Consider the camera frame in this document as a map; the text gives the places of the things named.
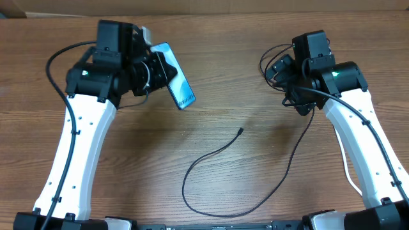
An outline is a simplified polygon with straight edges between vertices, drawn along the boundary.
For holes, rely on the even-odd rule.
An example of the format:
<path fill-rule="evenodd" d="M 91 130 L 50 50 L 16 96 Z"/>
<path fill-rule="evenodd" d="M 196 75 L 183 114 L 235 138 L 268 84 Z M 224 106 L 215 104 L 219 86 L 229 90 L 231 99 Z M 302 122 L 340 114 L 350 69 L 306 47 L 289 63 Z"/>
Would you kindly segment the black smartphone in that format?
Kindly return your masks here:
<path fill-rule="evenodd" d="M 177 74 L 172 78 L 167 88 L 177 108 L 179 110 L 186 109 L 196 101 L 196 97 L 170 45 L 164 42 L 154 45 L 150 49 L 152 52 L 162 52 L 166 63 L 176 68 Z"/>

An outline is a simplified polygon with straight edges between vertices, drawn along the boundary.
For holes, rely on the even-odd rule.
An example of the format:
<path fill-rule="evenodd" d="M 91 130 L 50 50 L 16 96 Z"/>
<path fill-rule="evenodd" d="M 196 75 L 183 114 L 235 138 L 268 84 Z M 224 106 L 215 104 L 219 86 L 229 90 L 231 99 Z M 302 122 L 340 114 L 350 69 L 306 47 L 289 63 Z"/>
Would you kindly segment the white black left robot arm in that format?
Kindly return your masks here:
<path fill-rule="evenodd" d="M 176 76 L 162 52 L 151 50 L 150 31 L 101 20 L 97 38 L 66 75 L 59 92 L 65 121 L 52 169 L 32 212 L 19 212 L 14 229 L 136 229 L 121 217 L 93 220 L 91 192 L 107 131 L 121 97 L 149 95 Z"/>

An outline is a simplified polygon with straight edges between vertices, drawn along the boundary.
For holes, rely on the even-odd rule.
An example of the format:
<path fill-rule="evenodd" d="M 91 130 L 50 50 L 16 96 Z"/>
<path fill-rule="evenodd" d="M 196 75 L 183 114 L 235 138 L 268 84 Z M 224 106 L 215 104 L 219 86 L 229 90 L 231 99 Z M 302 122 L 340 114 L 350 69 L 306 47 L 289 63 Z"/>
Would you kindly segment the brown cardboard backdrop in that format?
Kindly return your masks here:
<path fill-rule="evenodd" d="M 408 0 L 1 0 L 7 17 L 405 10 Z"/>

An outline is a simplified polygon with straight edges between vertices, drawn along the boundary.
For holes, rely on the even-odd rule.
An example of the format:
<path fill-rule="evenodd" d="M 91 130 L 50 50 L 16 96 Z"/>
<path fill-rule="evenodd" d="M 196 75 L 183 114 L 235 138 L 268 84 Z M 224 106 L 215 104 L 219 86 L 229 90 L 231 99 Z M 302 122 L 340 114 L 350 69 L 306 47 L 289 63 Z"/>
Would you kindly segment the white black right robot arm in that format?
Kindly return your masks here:
<path fill-rule="evenodd" d="M 363 210 L 311 213 L 299 228 L 407 229 L 408 173 L 378 121 L 358 65 L 337 63 L 325 32 L 314 31 L 280 45 L 260 68 L 267 84 L 284 93 L 284 106 L 303 116 L 314 109 L 325 113 L 359 179 Z"/>

